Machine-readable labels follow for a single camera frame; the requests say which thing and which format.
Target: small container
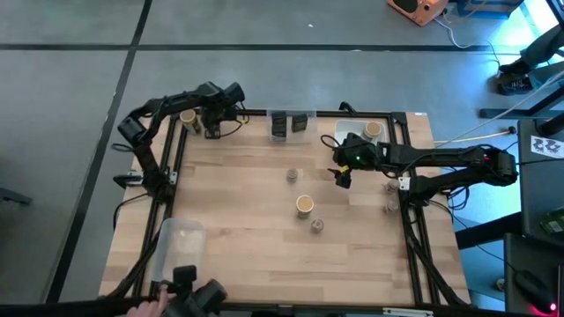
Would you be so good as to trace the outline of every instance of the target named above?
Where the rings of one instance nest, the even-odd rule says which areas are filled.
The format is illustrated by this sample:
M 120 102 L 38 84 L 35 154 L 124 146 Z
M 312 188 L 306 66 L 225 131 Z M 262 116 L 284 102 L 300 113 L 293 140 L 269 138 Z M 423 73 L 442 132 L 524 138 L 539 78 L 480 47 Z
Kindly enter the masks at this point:
M 377 138 L 382 129 L 380 129 L 380 125 L 376 122 L 369 122 L 362 130 L 362 138 L 367 141 L 372 141 L 373 139 Z
M 180 113 L 180 121 L 184 128 L 193 136 L 199 135 L 202 131 L 200 122 L 197 120 L 196 111 L 190 109 Z
M 196 221 L 169 218 L 160 227 L 159 241 L 154 254 L 151 280 L 173 280 L 173 269 L 196 265 L 202 269 L 205 250 L 205 229 Z
M 286 180 L 289 183 L 294 184 L 298 180 L 298 170 L 295 168 L 290 168 L 286 172 Z
M 311 223 L 311 232 L 319 233 L 323 230 L 324 223 L 321 219 L 316 219 Z
M 388 200 L 388 203 L 386 203 L 386 205 L 384 206 L 384 212 L 390 214 L 390 213 L 396 213 L 398 211 L 399 211 L 399 203 L 394 199 Z
M 301 195 L 296 199 L 296 209 L 298 210 L 296 216 L 299 219 L 307 219 L 311 214 L 311 210 L 314 209 L 314 200 L 308 195 Z
M 397 193 L 397 190 L 399 189 L 399 181 L 398 180 L 388 181 L 388 183 L 384 185 L 384 189 L 386 190 L 386 193 L 390 195 Z

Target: gray floor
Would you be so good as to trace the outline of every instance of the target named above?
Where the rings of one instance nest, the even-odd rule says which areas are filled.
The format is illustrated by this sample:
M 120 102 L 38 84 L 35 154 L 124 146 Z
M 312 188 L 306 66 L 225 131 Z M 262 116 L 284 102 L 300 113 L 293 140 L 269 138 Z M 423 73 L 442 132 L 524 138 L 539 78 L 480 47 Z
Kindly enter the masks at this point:
M 128 44 L 142 6 L 142 0 L 2 2 L 0 43 Z M 508 21 L 469 19 L 456 27 L 456 37 L 461 44 L 488 39 L 512 53 L 500 55 L 509 63 L 533 40 L 528 23 L 520 11 Z M 141 43 L 449 45 L 449 40 L 435 23 L 420 28 L 384 1 L 162 0 L 153 1 Z M 0 302 L 42 300 L 125 56 L 125 51 L 0 51 L 0 93 L 6 96 L 0 186 L 35 199 L 31 207 L 2 204 Z M 479 108 L 507 108 L 522 98 L 493 92 L 496 69 L 490 53 L 137 51 L 117 118 L 150 98 L 207 80 L 238 81 L 247 107 L 336 109 L 347 100 L 359 110 L 426 112 L 435 139 L 448 139 L 480 123 Z M 494 122 L 473 135 L 508 125 L 515 122 Z M 504 147 L 515 140 L 488 142 Z M 114 129 L 110 143 L 119 141 Z M 98 293 L 112 212 L 122 199 L 112 177 L 127 171 L 131 160 L 129 154 L 106 153 L 62 300 Z M 517 211 L 518 201 L 518 186 L 477 186 L 459 216 L 481 223 Z M 493 267 L 496 261 L 489 259 Z M 464 269 L 471 271 L 466 262 Z

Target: black stand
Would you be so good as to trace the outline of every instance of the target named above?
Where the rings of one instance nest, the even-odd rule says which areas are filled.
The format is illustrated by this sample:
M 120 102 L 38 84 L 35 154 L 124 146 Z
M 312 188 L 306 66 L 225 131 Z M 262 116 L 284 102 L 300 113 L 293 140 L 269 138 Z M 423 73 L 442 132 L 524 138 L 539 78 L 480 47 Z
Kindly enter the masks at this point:
M 456 233 L 458 249 L 464 250 L 468 247 L 503 239 L 507 232 L 522 235 L 521 212 L 501 217 L 483 225 L 476 225 Z
M 12 201 L 25 205 L 28 205 L 32 202 L 32 199 L 29 198 L 28 196 L 21 195 L 20 193 L 17 193 L 15 191 L 6 188 L 0 188 L 0 200 Z
M 564 86 L 558 88 L 556 92 L 551 93 L 543 100 L 539 101 L 537 105 L 527 110 L 511 110 L 507 114 L 500 117 L 500 119 L 550 119 L 564 114 L 564 111 L 551 111 L 550 109 L 564 101 Z M 507 109 L 480 109 L 479 117 L 484 119 L 492 119 L 497 115 L 502 114 Z

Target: shoe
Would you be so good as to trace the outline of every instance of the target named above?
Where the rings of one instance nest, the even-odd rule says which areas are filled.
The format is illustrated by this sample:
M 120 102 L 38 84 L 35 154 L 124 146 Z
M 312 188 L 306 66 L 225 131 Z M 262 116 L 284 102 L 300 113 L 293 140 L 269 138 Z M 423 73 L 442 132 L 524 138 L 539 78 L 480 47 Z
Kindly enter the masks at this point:
M 531 80 L 527 77 L 511 80 L 505 83 L 497 84 L 497 92 L 504 96 L 512 96 L 514 94 L 525 94 L 532 91 Z
M 500 72 L 506 74 L 526 75 L 530 73 L 531 70 L 532 68 L 529 65 L 527 65 L 527 63 L 521 58 L 512 62 L 509 65 L 500 66 Z

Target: wooden tabletop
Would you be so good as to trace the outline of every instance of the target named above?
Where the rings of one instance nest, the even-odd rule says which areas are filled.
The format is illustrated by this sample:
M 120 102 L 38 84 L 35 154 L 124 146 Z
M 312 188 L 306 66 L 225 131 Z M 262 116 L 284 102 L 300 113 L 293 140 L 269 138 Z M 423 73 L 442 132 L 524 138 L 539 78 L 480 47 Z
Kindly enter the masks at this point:
M 407 118 L 412 145 L 434 147 L 427 116 L 409 113 Z M 336 120 L 318 118 L 319 135 L 333 135 Z M 230 130 L 230 122 L 222 123 L 222 129 Z M 153 140 L 156 158 L 166 131 L 163 122 Z M 248 125 L 220 140 L 189 136 L 173 217 L 200 222 L 206 229 L 199 279 L 220 281 L 232 303 L 412 305 L 401 215 L 383 212 L 390 199 L 383 191 L 388 179 L 378 172 L 354 171 L 351 188 L 340 188 L 326 170 L 335 167 L 329 148 L 318 140 L 273 144 L 268 133 L 266 117 L 253 116 Z M 403 142 L 398 128 L 397 134 Z M 137 162 L 133 168 L 138 169 Z M 286 181 L 288 168 L 299 171 L 294 184 Z M 437 168 L 418 168 L 421 175 L 439 173 Z M 143 192 L 128 188 L 124 199 Z M 295 216 L 300 195 L 315 202 L 307 220 Z M 100 294 L 112 291 L 139 257 L 150 204 L 145 198 L 122 207 Z M 434 264 L 469 302 L 450 215 L 433 206 L 425 208 L 425 215 Z M 325 223 L 319 234 L 309 230 L 316 218 Z M 419 274 L 428 301 L 420 262 Z M 147 275 L 145 287 L 149 280 Z

